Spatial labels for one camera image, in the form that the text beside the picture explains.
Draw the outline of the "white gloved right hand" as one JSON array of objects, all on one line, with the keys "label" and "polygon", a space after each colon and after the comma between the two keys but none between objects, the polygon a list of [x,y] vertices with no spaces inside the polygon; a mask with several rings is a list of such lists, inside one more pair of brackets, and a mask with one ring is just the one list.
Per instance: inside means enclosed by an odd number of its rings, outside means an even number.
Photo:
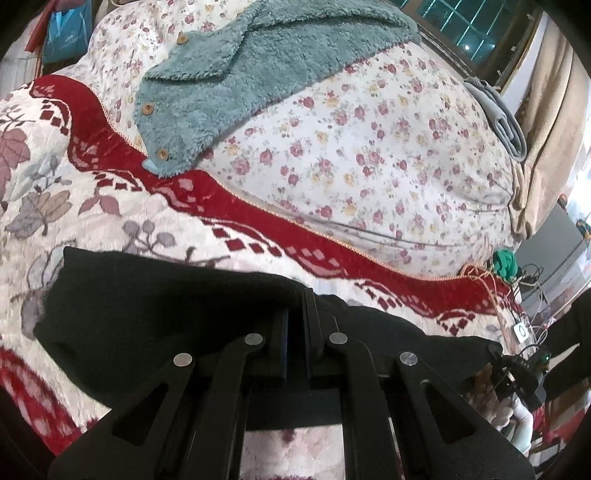
[{"label": "white gloved right hand", "polygon": [[472,406],[499,432],[510,427],[509,442],[525,457],[532,448],[533,414],[513,394],[499,399],[491,381],[492,367],[487,366],[475,376]]}]

